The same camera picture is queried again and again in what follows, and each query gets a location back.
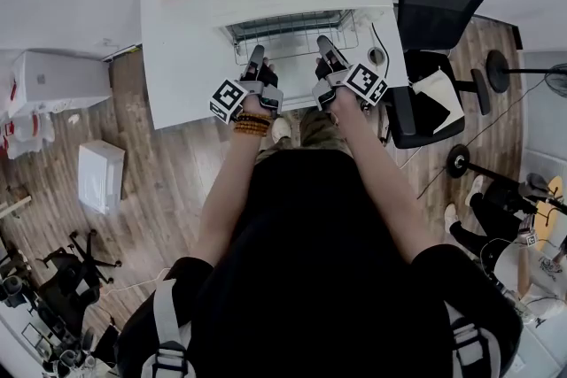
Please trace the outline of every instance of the white sneaker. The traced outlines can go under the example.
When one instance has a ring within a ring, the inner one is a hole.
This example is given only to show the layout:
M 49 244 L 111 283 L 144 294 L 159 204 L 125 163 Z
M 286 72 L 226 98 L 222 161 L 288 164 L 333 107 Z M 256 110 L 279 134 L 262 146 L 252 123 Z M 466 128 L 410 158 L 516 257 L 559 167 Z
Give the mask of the white sneaker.
M 282 137 L 291 137 L 291 127 L 284 117 L 279 117 L 272 125 L 272 139 L 278 143 Z
M 459 221 L 459 216 L 457 216 L 457 208 L 454 204 L 448 204 L 445 209 L 445 231 L 451 233 L 449 229 L 455 222 Z
M 470 200 L 472 199 L 472 196 L 474 196 L 475 194 L 482 194 L 482 183 L 484 182 L 485 177 L 482 175 L 479 175 L 477 178 L 475 178 L 475 181 L 472 182 L 472 188 L 470 188 L 470 192 L 467 195 L 467 198 L 464 199 L 464 204 L 470 206 Z

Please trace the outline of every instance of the black metal stand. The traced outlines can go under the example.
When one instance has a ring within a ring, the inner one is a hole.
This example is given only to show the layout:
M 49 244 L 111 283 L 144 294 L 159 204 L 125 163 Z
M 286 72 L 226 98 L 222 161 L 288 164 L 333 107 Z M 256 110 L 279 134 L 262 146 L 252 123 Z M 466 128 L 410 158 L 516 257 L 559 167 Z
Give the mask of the black metal stand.
M 492 170 L 485 169 L 481 166 L 477 166 L 470 162 L 470 152 L 469 149 L 465 145 L 455 145 L 449 154 L 447 155 L 447 171 L 449 175 L 453 178 L 461 178 L 467 170 L 472 170 L 477 174 L 485 175 L 488 178 L 491 178 L 495 185 L 498 186 L 498 190 L 506 190 L 513 193 L 515 196 L 513 197 L 517 202 L 524 200 L 522 197 L 518 195 L 518 188 L 520 183 L 518 181 L 512 180 L 507 176 L 497 174 Z M 559 202 L 557 199 L 550 196 L 549 198 L 544 197 L 537 197 L 534 198 L 533 201 L 541 200 L 547 204 L 551 204 L 555 207 L 555 209 L 565 215 L 567 215 L 567 206 Z M 517 208 L 521 208 L 524 212 L 530 212 L 530 206 L 526 204 L 520 204 Z
M 562 70 L 555 70 L 555 73 L 567 74 Z M 486 76 L 490 86 L 496 93 L 504 93 L 510 86 L 511 74 L 548 74 L 549 68 L 509 68 L 508 60 L 499 50 L 491 50 L 486 58 Z
M 453 178 L 461 178 L 467 170 L 492 178 L 506 189 L 517 189 L 519 186 L 517 181 L 471 163 L 469 149 L 465 145 L 455 145 L 447 155 L 447 171 Z

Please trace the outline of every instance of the white table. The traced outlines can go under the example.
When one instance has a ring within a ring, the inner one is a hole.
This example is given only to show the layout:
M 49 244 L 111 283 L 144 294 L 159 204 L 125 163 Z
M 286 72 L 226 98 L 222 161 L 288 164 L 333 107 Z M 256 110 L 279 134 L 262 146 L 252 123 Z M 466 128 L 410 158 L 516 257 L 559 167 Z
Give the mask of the white table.
M 225 78 L 237 79 L 232 43 L 211 27 L 207 0 L 141 0 L 145 76 L 155 128 L 212 116 L 208 98 Z M 408 77 L 393 9 L 373 20 L 386 47 L 390 87 L 408 85 Z M 371 29 L 359 33 L 358 47 L 343 51 L 351 63 L 368 64 L 368 51 L 378 45 Z M 315 58 L 309 54 L 275 61 L 283 110 L 315 105 Z

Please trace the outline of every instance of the black chair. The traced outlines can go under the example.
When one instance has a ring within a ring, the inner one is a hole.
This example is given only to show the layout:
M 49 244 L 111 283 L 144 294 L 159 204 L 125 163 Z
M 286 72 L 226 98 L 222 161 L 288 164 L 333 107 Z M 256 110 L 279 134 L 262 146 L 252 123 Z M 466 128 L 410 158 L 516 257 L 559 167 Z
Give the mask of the black chair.
M 38 310 L 40 317 L 50 328 L 57 326 L 60 329 L 58 321 L 61 320 L 66 330 L 76 338 L 81 336 L 85 310 L 100 297 L 100 281 L 113 282 L 113 278 L 106 279 L 102 275 L 98 266 L 121 266 L 120 261 L 110 264 L 93 258 L 91 238 L 96 233 L 95 230 L 89 232 L 86 251 L 75 241 L 77 232 L 70 235 L 73 246 L 79 251 L 83 261 L 74 254 L 65 252 L 63 248 L 42 260 L 46 266 L 51 261 L 58 271 L 39 289 L 39 297 L 43 302 L 40 304 L 41 310 Z
M 448 57 L 428 50 L 451 50 L 461 39 L 470 18 L 483 0 L 399 0 L 398 29 L 405 51 L 404 58 L 411 82 L 420 81 L 439 68 L 452 82 L 461 102 L 459 91 L 475 92 L 481 112 L 490 112 L 490 98 L 482 74 L 472 73 L 473 81 L 457 81 Z M 386 106 L 390 131 L 396 147 L 415 148 L 435 143 L 464 130 L 464 118 L 447 125 L 433 135 L 416 129 L 415 118 L 427 115 L 416 112 L 411 101 L 410 88 L 388 90 Z
M 0 302 L 8 307 L 29 303 L 33 310 L 37 309 L 34 291 L 17 275 L 6 277 L 3 281 L 0 279 Z

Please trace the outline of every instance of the beaded bracelet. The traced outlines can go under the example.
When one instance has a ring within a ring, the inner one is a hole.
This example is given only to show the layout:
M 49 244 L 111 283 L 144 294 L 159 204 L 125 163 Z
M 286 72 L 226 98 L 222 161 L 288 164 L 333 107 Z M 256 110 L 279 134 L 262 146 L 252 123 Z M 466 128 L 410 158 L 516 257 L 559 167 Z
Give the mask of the beaded bracelet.
M 237 115 L 237 123 L 234 131 L 237 133 L 266 136 L 271 122 L 272 117 L 270 115 L 240 112 Z

